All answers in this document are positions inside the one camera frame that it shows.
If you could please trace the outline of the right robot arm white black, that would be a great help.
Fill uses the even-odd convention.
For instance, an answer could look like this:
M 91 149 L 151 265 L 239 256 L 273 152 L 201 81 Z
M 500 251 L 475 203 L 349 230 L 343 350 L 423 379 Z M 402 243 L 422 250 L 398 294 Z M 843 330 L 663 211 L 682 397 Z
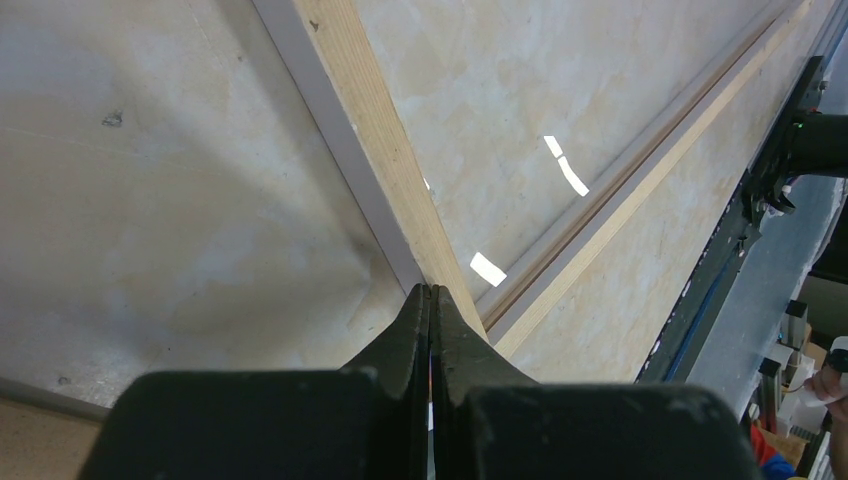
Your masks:
M 759 223 L 768 209 L 791 214 L 785 188 L 804 175 L 847 177 L 847 116 L 815 109 L 794 115 L 767 141 L 743 188 L 745 214 Z

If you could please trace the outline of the clear acrylic glass sheet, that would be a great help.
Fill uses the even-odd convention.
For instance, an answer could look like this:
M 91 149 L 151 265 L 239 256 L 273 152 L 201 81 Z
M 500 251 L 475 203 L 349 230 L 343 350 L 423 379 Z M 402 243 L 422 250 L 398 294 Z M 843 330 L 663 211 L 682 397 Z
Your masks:
M 763 1 L 356 5 L 474 299 L 593 185 Z

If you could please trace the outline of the person hand in background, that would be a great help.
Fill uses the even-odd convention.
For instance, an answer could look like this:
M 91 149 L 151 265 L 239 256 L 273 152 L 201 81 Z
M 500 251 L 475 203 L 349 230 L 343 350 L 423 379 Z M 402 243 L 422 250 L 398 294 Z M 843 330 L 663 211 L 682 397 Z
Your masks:
M 823 366 L 808 378 L 803 388 L 819 400 L 830 400 L 827 408 L 834 424 L 847 424 L 847 393 L 842 387 L 843 374 L 830 366 Z

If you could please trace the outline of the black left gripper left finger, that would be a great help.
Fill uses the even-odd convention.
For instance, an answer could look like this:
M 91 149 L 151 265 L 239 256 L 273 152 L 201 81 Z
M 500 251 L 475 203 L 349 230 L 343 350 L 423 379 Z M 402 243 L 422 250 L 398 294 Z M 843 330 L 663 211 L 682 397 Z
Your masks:
M 107 416 L 83 479 L 423 479 L 431 291 L 336 370 L 163 371 Z

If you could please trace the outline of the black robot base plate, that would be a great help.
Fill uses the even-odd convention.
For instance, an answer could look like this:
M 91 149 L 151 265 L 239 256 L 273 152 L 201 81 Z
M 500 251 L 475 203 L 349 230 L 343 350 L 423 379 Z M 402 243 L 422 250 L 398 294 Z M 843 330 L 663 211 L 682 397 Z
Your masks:
M 775 117 L 751 166 L 744 171 L 666 320 L 655 350 L 643 364 L 638 383 L 683 381 L 692 369 L 751 247 L 761 237 L 767 194 L 777 175 L 789 131 L 799 117 L 819 106 L 828 61 L 808 59 L 788 99 Z

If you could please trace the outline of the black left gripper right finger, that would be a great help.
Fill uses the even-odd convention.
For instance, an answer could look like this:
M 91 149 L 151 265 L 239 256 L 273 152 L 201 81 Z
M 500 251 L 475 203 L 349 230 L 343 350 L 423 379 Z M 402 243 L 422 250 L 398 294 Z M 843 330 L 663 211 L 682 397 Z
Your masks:
M 546 384 L 522 373 L 431 290 L 440 479 L 758 479 L 747 434 L 686 384 Z

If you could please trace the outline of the white wooden picture frame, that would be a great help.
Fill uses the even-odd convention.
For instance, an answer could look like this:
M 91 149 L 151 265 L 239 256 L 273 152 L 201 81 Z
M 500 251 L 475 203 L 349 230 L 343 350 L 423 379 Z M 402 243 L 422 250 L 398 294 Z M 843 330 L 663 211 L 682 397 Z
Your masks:
M 256 10 L 399 283 L 447 286 L 471 328 L 512 355 L 725 107 L 813 10 L 764 11 L 518 261 L 516 278 L 475 302 L 350 1 L 259 1 Z

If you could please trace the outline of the brown cardboard backing board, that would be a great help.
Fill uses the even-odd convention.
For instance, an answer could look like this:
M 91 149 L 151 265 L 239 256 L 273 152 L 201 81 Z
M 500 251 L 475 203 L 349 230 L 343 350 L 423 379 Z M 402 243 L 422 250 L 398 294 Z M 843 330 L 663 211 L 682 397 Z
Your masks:
M 1 401 L 1 477 L 75 479 L 100 424 L 34 406 Z

